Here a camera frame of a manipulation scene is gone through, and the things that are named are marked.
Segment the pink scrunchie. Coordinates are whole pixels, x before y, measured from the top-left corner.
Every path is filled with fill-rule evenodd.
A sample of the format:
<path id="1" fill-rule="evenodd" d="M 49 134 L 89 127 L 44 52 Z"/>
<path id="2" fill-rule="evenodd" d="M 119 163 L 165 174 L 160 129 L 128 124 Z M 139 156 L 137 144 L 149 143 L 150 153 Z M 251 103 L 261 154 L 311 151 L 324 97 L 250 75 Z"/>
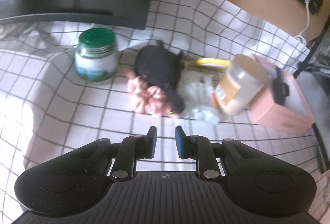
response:
<path id="1" fill-rule="evenodd" d="M 167 97 L 157 86 L 150 86 L 142 77 L 129 77 L 127 91 L 130 94 L 130 104 L 134 112 L 156 116 L 170 116 L 176 113 L 172 110 Z"/>

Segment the black plush toy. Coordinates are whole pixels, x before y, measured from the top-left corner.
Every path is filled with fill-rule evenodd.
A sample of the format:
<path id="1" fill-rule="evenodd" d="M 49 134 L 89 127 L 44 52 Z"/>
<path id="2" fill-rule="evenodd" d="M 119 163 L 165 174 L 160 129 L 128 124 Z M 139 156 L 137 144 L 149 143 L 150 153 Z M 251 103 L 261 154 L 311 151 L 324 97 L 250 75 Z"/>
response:
<path id="1" fill-rule="evenodd" d="M 177 92 L 184 68 L 183 53 L 170 52 L 162 40 L 155 45 L 143 47 L 135 58 L 135 72 L 151 86 L 157 86 L 164 91 L 172 110 L 181 114 L 185 109 L 183 99 Z"/>

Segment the yellow rimmed round pad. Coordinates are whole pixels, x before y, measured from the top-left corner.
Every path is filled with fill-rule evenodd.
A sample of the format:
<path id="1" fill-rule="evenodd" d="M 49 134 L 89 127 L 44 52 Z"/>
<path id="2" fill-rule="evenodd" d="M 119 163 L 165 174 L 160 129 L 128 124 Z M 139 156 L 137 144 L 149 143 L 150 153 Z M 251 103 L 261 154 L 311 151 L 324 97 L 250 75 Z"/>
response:
<path id="1" fill-rule="evenodd" d="M 231 61 L 218 58 L 200 58 L 194 60 L 193 65 L 226 69 L 231 65 Z"/>

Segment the clear jar floral label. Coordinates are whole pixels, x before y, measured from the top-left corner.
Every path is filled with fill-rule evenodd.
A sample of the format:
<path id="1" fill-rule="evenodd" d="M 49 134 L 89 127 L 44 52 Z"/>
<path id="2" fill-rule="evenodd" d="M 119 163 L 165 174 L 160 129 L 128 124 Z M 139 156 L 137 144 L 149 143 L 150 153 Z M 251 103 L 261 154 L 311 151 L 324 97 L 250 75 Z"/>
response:
<path id="1" fill-rule="evenodd" d="M 263 66 L 251 57 L 238 54 L 215 88 L 215 99 L 226 115 L 239 114 L 267 82 Z"/>

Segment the green lid jar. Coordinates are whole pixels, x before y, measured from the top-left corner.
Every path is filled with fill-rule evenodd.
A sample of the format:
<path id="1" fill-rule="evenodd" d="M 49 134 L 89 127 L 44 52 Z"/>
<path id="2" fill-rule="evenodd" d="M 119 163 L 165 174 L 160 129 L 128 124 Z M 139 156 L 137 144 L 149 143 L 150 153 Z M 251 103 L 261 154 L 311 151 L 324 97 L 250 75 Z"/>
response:
<path id="1" fill-rule="evenodd" d="M 90 28 L 82 32 L 75 49 L 75 69 L 87 82 L 103 82 L 118 73 L 118 46 L 110 29 Z"/>

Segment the pink cardboard box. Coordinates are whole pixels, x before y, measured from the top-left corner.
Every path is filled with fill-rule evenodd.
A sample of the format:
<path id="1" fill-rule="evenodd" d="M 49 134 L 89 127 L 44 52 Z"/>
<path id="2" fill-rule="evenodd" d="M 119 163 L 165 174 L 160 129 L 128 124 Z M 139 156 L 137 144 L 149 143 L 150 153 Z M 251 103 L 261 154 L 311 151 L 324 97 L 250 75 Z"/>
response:
<path id="1" fill-rule="evenodd" d="M 301 135 L 314 123 L 313 114 L 292 74 L 260 56 L 251 58 L 266 71 L 267 81 L 250 102 L 253 123 Z"/>

